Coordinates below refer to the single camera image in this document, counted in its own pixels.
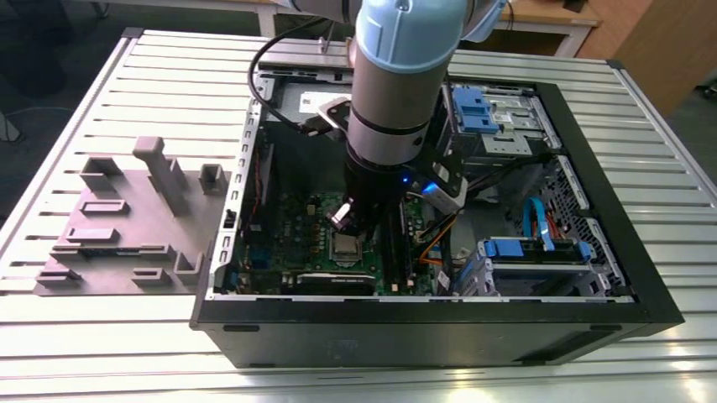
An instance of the table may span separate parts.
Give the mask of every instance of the table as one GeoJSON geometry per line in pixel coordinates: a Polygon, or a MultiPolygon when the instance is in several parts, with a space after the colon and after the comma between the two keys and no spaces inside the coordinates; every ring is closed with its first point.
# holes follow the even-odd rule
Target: table
{"type": "MultiPolygon", "coordinates": [[[[102,3],[122,3],[148,6],[205,8],[212,10],[245,11],[256,13],[261,36],[276,36],[275,15],[300,14],[289,8],[273,4],[269,0],[104,0],[102,3]]],[[[515,19],[512,30],[536,32],[543,34],[562,34],[564,38],[555,51],[555,56],[574,57],[582,42],[587,38],[590,29],[599,26],[602,20],[588,4],[579,13],[572,13],[562,8],[562,2],[546,0],[512,0],[515,19]]],[[[507,29],[507,9],[500,16],[496,29],[507,29]]]]}
{"type": "MultiPolygon", "coordinates": [[[[29,295],[84,187],[90,154],[122,169],[136,135],[161,133],[183,168],[236,164],[245,70],[264,39],[134,31],[121,38],[0,230],[0,396],[90,401],[717,400],[717,193],[623,71],[603,61],[456,52],[450,72],[555,83],[588,138],[686,323],[559,367],[237,371],[187,320],[192,296],[29,295]],[[241,396],[225,394],[240,392],[241,396]]],[[[287,39],[268,59],[344,65],[287,39]]]]}

